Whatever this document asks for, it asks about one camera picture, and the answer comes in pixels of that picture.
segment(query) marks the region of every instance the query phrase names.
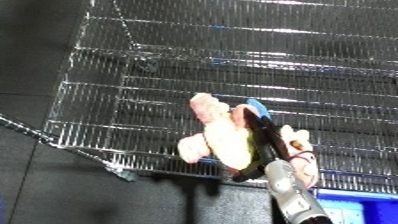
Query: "wire shelf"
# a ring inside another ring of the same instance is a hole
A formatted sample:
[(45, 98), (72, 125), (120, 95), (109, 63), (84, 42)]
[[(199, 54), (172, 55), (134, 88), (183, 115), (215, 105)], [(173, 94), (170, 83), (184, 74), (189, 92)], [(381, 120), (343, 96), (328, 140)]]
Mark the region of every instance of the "wire shelf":
[(202, 131), (196, 92), (252, 97), (310, 130), (319, 187), (398, 193), (398, 2), (381, 2), (92, 0), (46, 131), (113, 168), (232, 183), (176, 143)]

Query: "dark gray surface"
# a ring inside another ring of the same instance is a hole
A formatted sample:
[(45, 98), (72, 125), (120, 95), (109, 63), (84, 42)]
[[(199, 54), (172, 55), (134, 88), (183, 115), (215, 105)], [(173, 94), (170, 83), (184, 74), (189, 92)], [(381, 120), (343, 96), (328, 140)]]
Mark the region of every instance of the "dark gray surface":
[[(40, 126), (50, 98), (0, 94), (0, 111)], [(14, 208), (35, 141), (0, 128), (0, 193), (5, 199), (5, 219)]]
[[(0, 112), (40, 127), (81, 2), (0, 1)], [(125, 183), (66, 152), (34, 150), (35, 144), (0, 128), (6, 223), (270, 223), (263, 190), (197, 186), (192, 179)]]
[(51, 95), (80, 0), (0, 1), (0, 92)]
[(217, 189), (189, 178), (126, 183), (84, 159), (39, 147), (12, 223), (270, 223), (264, 190)]

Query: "robotic arm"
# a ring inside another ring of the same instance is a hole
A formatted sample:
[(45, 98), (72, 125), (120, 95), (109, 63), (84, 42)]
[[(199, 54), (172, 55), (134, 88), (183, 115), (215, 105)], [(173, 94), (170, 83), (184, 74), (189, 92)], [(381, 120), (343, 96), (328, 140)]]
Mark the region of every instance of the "robotic arm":
[(303, 181), (295, 175), (294, 168), (287, 162), (288, 151), (276, 126), (266, 116), (260, 119), (247, 109), (244, 113), (253, 132), (253, 144), (259, 158), (235, 175), (234, 181), (242, 182), (265, 175), (268, 179), (268, 190), (289, 223), (332, 224)]

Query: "plush toy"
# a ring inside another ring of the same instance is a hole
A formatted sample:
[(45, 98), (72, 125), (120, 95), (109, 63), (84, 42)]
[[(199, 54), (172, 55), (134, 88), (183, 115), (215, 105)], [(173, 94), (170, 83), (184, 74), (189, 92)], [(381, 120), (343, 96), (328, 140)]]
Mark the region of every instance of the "plush toy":
[[(244, 110), (247, 108), (257, 116), (269, 116), (259, 102), (248, 102), (249, 104), (240, 104), (231, 111), (229, 105), (211, 94), (196, 94), (190, 100), (190, 107), (203, 123), (204, 131), (179, 141), (181, 158), (187, 163), (196, 163), (202, 157), (214, 153), (232, 172), (246, 168), (252, 162), (255, 151), (251, 144), (251, 131), (244, 119)], [(295, 132), (285, 125), (281, 129), (281, 136), (297, 176), (308, 188), (314, 186), (318, 181), (318, 166), (308, 141), (309, 132)]]

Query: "stuffed toy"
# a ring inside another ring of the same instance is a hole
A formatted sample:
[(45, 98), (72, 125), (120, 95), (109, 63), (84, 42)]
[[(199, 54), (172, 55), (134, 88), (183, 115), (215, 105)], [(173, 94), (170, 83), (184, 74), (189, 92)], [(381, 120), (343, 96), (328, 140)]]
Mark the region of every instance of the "stuffed toy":
[[(259, 117), (270, 117), (261, 103), (250, 99), (246, 104), (231, 109), (211, 94), (198, 93), (190, 100), (190, 107), (204, 125), (204, 131), (179, 141), (178, 151), (185, 162), (197, 163), (213, 153), (231, 172), (242, 170), (252, 162), (255, 149), (244, 110), (248, 109)], [(313, 187), (318, 181), (319, 169), (309, 142), (309, 132), (295, 132), (289, 125), (284, 125), (280, 134), (297, 177), (307, 188)]]

